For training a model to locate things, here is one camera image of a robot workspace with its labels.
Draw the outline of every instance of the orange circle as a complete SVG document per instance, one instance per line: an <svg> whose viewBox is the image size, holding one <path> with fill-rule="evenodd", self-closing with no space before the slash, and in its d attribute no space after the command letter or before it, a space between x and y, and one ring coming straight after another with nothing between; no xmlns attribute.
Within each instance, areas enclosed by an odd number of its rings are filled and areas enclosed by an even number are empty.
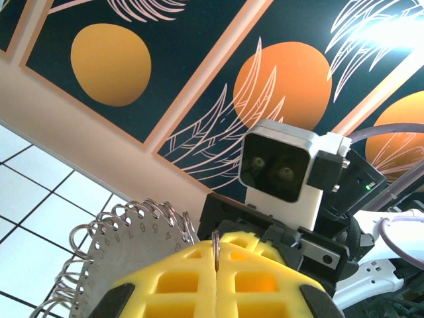
<svg viewBox="0 0 424 318"><path fill-rule="evenodd" d="M243 87L254 61L251 56L238 73L233 98L238 117L247 127L251 127L256 119L252 118L253 107L266 95L266 83L276 67L276 82L269 104L261 119L268 118L278 103L285 97L281 111L275 120L283 117L289 125L312 130L324 115L331 94L331 78L327 80L330 65L324 55L310 45L300 42L283 42L262 49L260 69L256 83L246 85L252 95L245 107L237 106L243 101L237 94Z"/></svg>
<svg viewBox="0 0 424 318"><path fill-rule="evenodd" d="M390 105L374 126L392 123L424 123L424 91ZM371 137L366 141L365 155L392 182L424 158L424 134L401 132Z"/></svg>
<svg viewBox="0 0 424 318"><path fill-rule="evenodd" d="M71 64L81 88L95 101L126 106L147 87L150 53L133 31L119 25L89 25L72 42Z"/></svg>

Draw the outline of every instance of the white tile wall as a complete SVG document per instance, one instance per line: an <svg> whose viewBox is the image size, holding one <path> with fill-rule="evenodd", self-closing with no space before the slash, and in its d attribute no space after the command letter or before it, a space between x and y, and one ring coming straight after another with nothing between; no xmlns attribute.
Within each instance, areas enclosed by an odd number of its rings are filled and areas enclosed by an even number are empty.
<svg viewBox="0 0 424 318"><path fill-rule="evenodd" d="M28 317L72 257L69 232L125 201L2 126L0 185L0 318ZM76 243L86 251L84 237ZM52 312L68 316L60 306Z"/></svg>
<svg viewBox="0 0 424 318"><path fill-rule="evenodd" d="M72 169L36 146L9 160L6 165L44 187L54 189Z"/></svg>
<svg viewBox="0 0 424 318"><path fill-rule="evenodd" d="M23 305L11 298L0 295L0 317L1 318L16 318L29 317L32 308Z"/></svg>
<svg viewBox="0 0 424 318"><path fill-rule="evenodd" d="M93 214L100 211L111 195L104 187L79 172L73 173L56 193Z"/></svg>
<svg viewBox="0 0 424 318"><path fill-rule="evenodd" d="M30 146L29 142L0 126L0 162L9 159L28 146Z"/></svg>
<svg viewBox="0 0 424 318"><path fill-rule="evenodd" d="M10 232L11 229L13 229L15 226L14 224L0 219L0 240L7 234Z"/></svg>
<svg viewBox="0 0 424 318"><path fill-rule="evenodd" d="M0 215L14 222L22 220L49 194L4 165L0 166L0 184Z"/></svg>

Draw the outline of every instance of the camera lens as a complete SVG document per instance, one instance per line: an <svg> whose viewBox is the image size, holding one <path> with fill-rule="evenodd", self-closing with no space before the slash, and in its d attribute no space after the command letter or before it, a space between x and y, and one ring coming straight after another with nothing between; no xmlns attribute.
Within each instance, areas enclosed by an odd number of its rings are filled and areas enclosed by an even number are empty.
<svg viewBox="0 0 424 318"><path fill-rule="evenodd" d="M294 179L294 172L289 167L282 167L278 170L277 176L283 181L292 181Z"/></svg>
<svg viewBox="0 0 424 318"><path fill-rule="evenodd" d="M263 167L265 167L265 160L261 157L254 157L252 160L252 167L258 170L263 169Z"/></svg>

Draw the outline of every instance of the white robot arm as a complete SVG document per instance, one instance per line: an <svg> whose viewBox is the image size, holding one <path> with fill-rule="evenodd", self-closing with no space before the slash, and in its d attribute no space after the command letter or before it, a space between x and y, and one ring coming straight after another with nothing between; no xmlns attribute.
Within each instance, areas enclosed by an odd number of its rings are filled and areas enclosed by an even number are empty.
<svg viewBox="0 0 424 318"><path fill-rule="evenodd" d="M372 235L374 247L358 263L358 271L340 281L333 301L339 309L345 309L369 297L395 292L404 285L403 278L395 275L396 267L389 259L399 258L383 240L378 228L384 219L395 217L419 217L423 222L388 223L386 232L392 242L408 255L424 259L424 213L411 209L401 213L359 211L355 214L364 233Z"/></svg>

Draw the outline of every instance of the yellow foam block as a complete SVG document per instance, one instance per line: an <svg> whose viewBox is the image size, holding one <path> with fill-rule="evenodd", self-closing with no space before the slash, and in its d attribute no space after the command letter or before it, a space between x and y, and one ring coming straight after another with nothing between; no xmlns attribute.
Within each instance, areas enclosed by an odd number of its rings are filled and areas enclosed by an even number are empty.
<svg viewBox="0 0 424 318"><path fill-rule="evenodd" d="M313 318L299 290L322 286L273 260L222 243L217 274L218 318Z"/></svg>
<svg viewBox="0 0 424 318"><path fill-rule="evenodd" d="M243 247L245 250L253 252L263 257L269 258L279 262L280 264L285 264L280 253L272 247L271 242L261 242L254 233L246 232L233 232L226 233L221 238L221 242L233 243L240 247Z"/></svg>
<svg viewBox="0 0 424 318"><path fill-rule="evenodd" d="M299 287L324 289L270 244L230 233L220 247L218 273L207 240L116 282L135 285L120 318L313 318Z"/></svg>
<svg viewBox="0 0 424 318"><path fill-rule="evenodd" d="M114 284L135 285L120 318L213 318L217 276L212 242L203 241Z"/></svg>

